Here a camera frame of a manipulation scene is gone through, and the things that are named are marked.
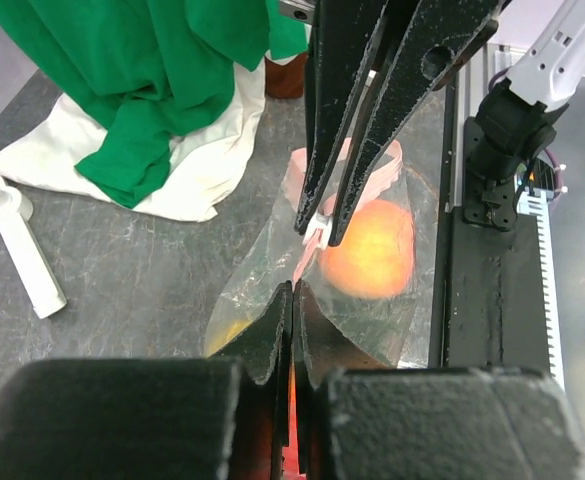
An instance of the transparent plastic bag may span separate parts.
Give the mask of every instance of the transparent plastic bag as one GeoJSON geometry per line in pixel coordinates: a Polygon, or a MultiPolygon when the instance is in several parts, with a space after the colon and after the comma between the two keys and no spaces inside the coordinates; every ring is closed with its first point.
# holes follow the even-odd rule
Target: transparent plastic bag
{"type": "MultiPolygon", "coordinates": [[[[349,148],[344,142],[319,211],[329,215],[349,148]]],[[[306,244],[293,230],[305,149],[292,153],[272,215],[220,295],[205,336],[211,355],[259,317],[282,282],[302,278],[326,318],[351,341],[391,366],[399,365],[419,294],[415,230],[402,152],[392,142],[366,184],[342,244],[329,231],[308,228],[306,244]]]]}

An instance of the green fabric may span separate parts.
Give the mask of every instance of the green fabric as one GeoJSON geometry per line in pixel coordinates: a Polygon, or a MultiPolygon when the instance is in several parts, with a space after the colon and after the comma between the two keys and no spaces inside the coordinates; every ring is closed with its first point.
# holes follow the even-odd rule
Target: green fabric
{"type": "Polygon", "coordinates": [[[254,70],[307,48],[277,0],[0,0],[0,25],[108,130],[76,169],[129,208],[161,188],[169,139],[213,123],[254,70]]]}

